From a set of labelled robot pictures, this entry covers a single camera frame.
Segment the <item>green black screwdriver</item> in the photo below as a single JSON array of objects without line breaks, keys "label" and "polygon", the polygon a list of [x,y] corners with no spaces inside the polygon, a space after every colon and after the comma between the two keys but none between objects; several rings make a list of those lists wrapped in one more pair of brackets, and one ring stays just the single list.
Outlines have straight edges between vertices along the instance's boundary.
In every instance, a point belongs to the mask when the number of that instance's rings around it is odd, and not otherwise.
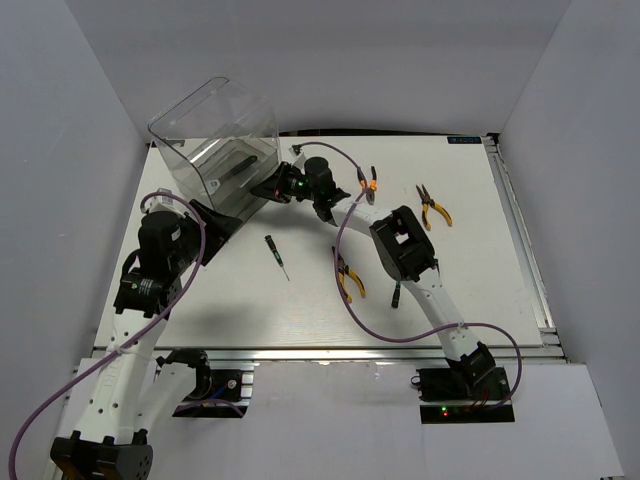
[{"label": "green black screwdriver", "polygon": [[267,246],[269,247],[269,250],[271,251],[272,255],[274,256],[278,266],[282,269],[286,279],[290,280],[290,278],[289,278],[289,276],[288,276],[288,274],[286,272],[285,266],[284,266],[284,261],[283,261],[281,255],[280,255],[280,253],[278,251],[278,248],[277,248],[272,236],[271,235],[266,235],[264,237],[264,240],[265,240]]},{"label": "green black screwdriver", "polygon": [[401,285],[400,282],[397,282],[395,284],[393,295],[392,295],[392,300],[391,300],[391,307],[393,309],[397,309],[399,307],[400,296],[401,296],[401,287],[402,287],[402,285]]}]

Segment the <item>clear plastic drawer cabinet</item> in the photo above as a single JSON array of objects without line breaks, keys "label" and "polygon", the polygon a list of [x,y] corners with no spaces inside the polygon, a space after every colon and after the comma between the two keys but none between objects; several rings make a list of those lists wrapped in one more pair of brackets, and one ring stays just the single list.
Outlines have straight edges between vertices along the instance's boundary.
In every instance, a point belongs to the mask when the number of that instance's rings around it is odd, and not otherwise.
[{"label": "clear plastic drawer cabinet", "polygon": [[[147,129],[183,197],[242,221],[266,204],[250,193],[281,159],[275,111],[265,97],[216,76],[156,115]],[[256,163],[210,193],[210,180],[251,155]]]}]

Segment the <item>black adjustable wrench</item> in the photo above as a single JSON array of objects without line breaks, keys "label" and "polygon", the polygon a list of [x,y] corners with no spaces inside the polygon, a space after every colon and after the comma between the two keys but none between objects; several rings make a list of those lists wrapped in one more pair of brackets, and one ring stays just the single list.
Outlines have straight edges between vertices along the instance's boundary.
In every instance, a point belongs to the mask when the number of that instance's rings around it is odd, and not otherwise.
[{"label": "black adjustable wrench", "polygon": [[231,178],[239,175],[244,170],[248,169],[251,165],[258,161],[258,157],[256,155],[251,155],[245,158],[243,161],[239,162],[229,171],[221,175],[220,177],[210,180],[208,182],[209,191],[211,194],[214,194],[220,186],[230,180]]}]

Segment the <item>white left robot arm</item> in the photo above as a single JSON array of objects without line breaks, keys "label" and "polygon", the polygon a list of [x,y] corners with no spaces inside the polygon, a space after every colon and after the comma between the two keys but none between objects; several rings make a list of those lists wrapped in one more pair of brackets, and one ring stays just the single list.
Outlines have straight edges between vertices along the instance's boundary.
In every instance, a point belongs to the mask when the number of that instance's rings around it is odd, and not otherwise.
[{"label": "white left robot arm", "polygon": [[124,260],[114,301],[111,339],[86,407],[50,458],[66,479],[146,479],[150,438],[183,402],[219,394],[205,351],[179,348],[154,359],[182,277],[207,265],[241,227],[197,200],[184,211],[161,197],[145,201],[138,247]]}]

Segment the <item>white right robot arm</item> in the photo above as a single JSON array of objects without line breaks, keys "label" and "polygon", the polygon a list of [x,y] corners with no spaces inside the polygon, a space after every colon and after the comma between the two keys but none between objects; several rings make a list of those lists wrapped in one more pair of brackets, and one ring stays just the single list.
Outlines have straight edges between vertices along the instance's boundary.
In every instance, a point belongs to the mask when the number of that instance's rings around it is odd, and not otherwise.
[{"label": "white right robot arm", "polygon": [[402,205],[378,210],[368,203],[344,202],[349,194],[336,186],[328,161],[311,157],[302,168],[282,162],[265,180],[250,189],[252,195],[288,204],[293,199],[312,202],[317,216],[339,228],[334,253],[339,253],[346,229],[369,237],[387,275],[405,287],[419,304],[432,329],[409,338],[391,338],[356,324],[368,335],[386,342],[405,344],[437,335],[452,371],[453,390],[472,399],[488,385],[495,360],[488,347],[470,330],[444,288],[435,248],[413,211]]}]

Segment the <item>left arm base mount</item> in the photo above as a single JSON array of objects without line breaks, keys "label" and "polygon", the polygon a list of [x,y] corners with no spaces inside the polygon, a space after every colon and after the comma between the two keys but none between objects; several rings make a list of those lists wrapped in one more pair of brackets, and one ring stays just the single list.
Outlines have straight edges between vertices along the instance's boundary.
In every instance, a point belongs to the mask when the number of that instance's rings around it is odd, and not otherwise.
[{"label": "left arm base mount", "polygon": [[177,418],[242,418],[248,396],[242,393],[246,371],[212,367],[205,350],[180,348],[155,360],[157,376],[169,364],[185,364],[194,371],[195,388],[177,406]]}]

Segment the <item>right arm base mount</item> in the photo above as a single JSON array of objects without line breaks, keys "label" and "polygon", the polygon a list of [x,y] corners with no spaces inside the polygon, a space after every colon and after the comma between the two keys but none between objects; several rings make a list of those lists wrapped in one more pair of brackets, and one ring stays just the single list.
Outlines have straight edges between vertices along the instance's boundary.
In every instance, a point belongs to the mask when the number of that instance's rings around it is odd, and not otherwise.
[{"label": "right arm base mount", "polygon": [[510,392],[506,372],[497,367],[478,387],[468,390],[447,368],[423,368],[412,376],[419,393],[423,425],[514,423],[511,401],[497,407]]}]

